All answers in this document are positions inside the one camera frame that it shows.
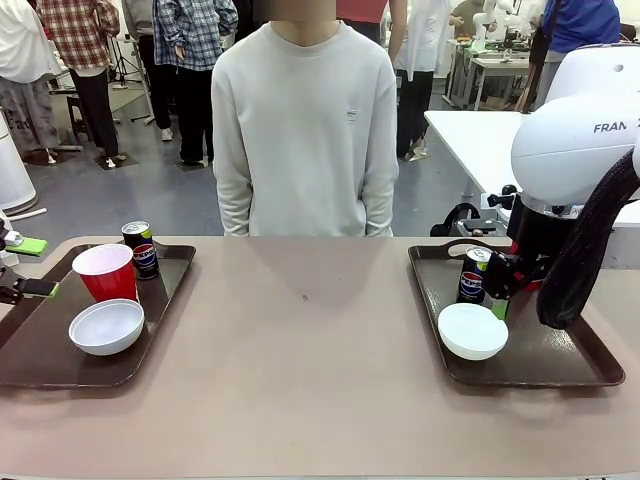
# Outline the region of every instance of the person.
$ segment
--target person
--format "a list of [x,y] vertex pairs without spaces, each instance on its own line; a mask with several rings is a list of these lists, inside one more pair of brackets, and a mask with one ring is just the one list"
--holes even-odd
[[538,85],[535,106],[547,100],[560,63],[569,52],[586,45],[613,44],[620,41],[620,12],[613,0],[560,0],[555,28],[552,30],[556,0],[549,0],[544,12],[543,31],[551,36],[549,51]]
[[396,58],[402,79],[398,104],[399,158],[411,160],[429,126],[424,112],[429,109],[433,75],[444,55],[447,41],[448,0],[413,0],[408,34]]
[[213,73],[218,201],[230,236],[391,236],[396,76],[335,0],[272,0]]
[[[387,0],[337,0],[336,14],[358,33],[378,45],[384,45],[386,39],[380,35],[380,23],[386,5]],[[392,23],[389,39],[391,61],[394,61],[398,55],[407,31],[407,10],[407,0],[389,0]]]
[[238,28],[234,38],[235,43],[247,38],[257,30],[253,16],[253,0],[233,0],[238,11]]
[[158,65],[178,68],[180,158],[187,165],[213,162],[211,72],[222,55],[221,35],[238,24],[232,0],[155,0],[155,58]]
[[123,0],[122,13],[129,35],[138,43],[140,58],[147,71],[151,107],[163,142],[173,140],[169,98],[175,87],[176,68],[156,65],[153,42],[153,0]]
[[[455,36],[458,37],[473,37],[476,34],[476,26],[473,23],[473,17],[477,13],[482,13],[484,10],[484,0],[463,0],[458,4],[456,8],[451,12],[449,17],[449,25],[455,27]],[[498,23],[493,22],[487,26],[489,33],[495,32],[498,28]]]
[[60,143],[48,80],[62,70],[27,0],[0,3],[0,106],[21,153]]
[[82,115],[107,165],[124,161],[109,103],[106,36],[120,32],[118,9],[109,0],[39,0],[38,12],[78,92]]

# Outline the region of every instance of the white plastic bowl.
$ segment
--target white plastic bowl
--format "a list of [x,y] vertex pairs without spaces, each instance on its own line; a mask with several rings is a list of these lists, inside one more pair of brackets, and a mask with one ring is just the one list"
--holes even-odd
[[445,346],[466,360],[486,360],[504,348],[507,325],[480,305],[458,303],[440,312],[438,331]]
[[144,327],[144,310],[132,300],[97,303],[78,315],[69,326],[69,338],[91,355],[113,355],[126,350]]

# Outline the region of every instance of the soda can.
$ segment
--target soda can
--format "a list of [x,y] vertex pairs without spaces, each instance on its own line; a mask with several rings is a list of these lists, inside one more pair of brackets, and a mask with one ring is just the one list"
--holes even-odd
[[460,283],[458,285],[458,303],[474,303],[480,305],[484,301],[482,279],[487,271],[491,250],[484,247],[471,247],[462,264]]
[[131,222],[122,227],[124,243],[133,250],[133,266],[140,280],[155,278],[160,273],[151,227],[147,222]]

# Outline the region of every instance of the red shirt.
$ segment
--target red shirt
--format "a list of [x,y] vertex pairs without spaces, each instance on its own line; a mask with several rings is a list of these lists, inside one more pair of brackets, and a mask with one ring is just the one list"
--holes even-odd
[[338,18],[354,22],[380,23],[387,0],[336,0]]

